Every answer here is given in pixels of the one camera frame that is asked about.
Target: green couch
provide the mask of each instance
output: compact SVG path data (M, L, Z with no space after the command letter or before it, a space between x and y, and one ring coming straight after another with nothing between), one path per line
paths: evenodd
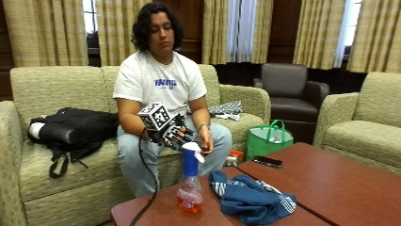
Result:
M369 73L360 92L325 98L313 145L401 175L401 74Z
M135 196L116 161L116 139L71 164L64 177L50 177L52 152L27 138L31 118L66 106L116 112L112 99L115 67L27 67L11 70L14 101L0 102L0 225L98 225L111 220L111 209ZM213 119L233 134L233 149L245 151L247 130L269 122L264 90L219 83L211 65L200 65L209 105L243 102L240 121ZM162 188L182 176L180 152L164 149L159 157Z

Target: blue spray nozzle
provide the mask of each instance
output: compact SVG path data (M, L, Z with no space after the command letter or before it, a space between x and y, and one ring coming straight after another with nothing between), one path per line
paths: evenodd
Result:
M184 175L197 176L199 175L199 162L204 162L201 156L201 148L196 142L188 142L183 145L184 155Z

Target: beige curtain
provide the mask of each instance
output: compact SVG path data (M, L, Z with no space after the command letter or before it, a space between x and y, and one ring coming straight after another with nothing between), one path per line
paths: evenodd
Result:
M364 0L348 69L401 73L401 0Z
M225 64L228 0L204 0L201 63Z
M131 43L132 25L142 7L152 0L98 0L96 18L102 66L120 65L136 52Z
M259 0L255 18L253 47L251 63L267 63L267 52L271 36L273 0Z
M333 68L347 0L304 0L293 63Z
M3 0L16 67L88 65L83 2Z

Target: dark leather armchair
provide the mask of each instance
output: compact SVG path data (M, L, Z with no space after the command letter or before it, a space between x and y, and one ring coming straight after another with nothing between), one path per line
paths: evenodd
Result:
M271 119L283 120L295 142L313 143L316 122L323 101L329 94L325 83L307 81L307 66L265 63L255 87L271 97Z

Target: man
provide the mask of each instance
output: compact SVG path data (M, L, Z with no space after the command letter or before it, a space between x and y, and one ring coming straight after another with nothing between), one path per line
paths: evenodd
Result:
M186 118L186 126L195 131L191 138L208 150L203 152L207 156L205 163L200 164L200 175L221 169L232 146L229 130L211 123L199 65L175 52L182 39L180 22L170 8L158 2L147 4L134 25L132 42L139 51L120 65L114 93L120 121L119 163L136 197L156 190L158 157L164 148L150 141L138 116L150 103L163 102L172 116L187 115L190 106L192 115ZM140 159L139 142L152 173Z

